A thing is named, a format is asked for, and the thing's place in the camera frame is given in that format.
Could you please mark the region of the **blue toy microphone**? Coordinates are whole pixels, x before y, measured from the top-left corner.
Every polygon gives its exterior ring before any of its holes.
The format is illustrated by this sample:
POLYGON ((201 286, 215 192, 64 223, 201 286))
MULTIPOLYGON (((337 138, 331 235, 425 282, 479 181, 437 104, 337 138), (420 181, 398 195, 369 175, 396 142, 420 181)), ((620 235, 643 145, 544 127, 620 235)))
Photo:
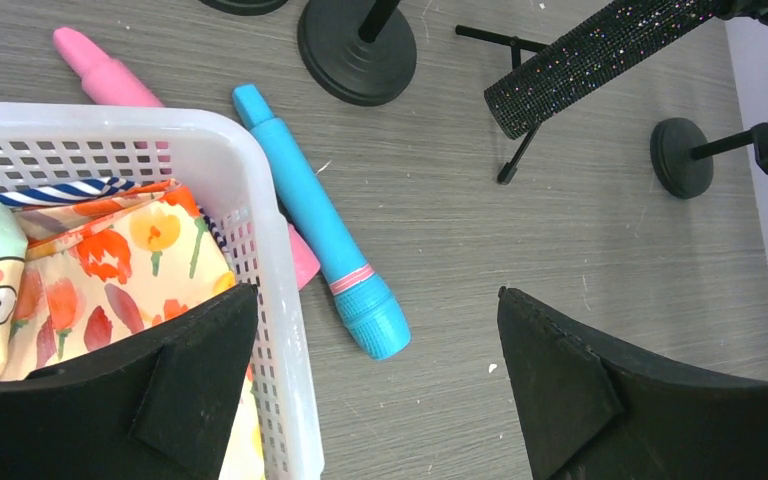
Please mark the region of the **blue toy microphone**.
POLYGON ((294 135, 256 86, 234 88, 231 99, 266 155, 279 199, 320 262, 345 328, 370 358, 396 355, 411 341, 408 321, 356 244, 294 135))

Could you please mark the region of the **black round base clip stand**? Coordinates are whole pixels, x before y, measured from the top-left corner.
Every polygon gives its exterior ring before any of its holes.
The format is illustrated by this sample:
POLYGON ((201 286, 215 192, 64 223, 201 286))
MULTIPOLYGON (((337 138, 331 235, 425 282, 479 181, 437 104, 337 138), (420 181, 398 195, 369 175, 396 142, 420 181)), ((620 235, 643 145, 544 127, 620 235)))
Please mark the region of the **black round base clip stand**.
POLYGON ((287 0, 200 0, 210 8, 237 16, 269 14, 287 3, 287 0))

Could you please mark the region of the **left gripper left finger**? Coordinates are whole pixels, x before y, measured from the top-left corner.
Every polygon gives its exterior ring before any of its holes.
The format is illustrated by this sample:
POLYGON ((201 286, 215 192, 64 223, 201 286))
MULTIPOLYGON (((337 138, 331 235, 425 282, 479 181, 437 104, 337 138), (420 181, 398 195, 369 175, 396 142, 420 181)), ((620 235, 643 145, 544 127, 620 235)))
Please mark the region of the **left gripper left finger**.
POLYGON ((0 479, 215 479, 258 323, 239 284, 161 325, 0 382, 0 479))

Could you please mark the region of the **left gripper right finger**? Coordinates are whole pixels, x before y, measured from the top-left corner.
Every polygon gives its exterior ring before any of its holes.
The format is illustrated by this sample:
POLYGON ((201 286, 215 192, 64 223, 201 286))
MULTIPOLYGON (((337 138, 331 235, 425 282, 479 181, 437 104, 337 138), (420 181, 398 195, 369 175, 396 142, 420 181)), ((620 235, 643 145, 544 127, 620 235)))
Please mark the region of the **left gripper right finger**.
POLYGON ((768 479, 768 381, 703 369, 501 288, 497 325, 536 479, 768 479))

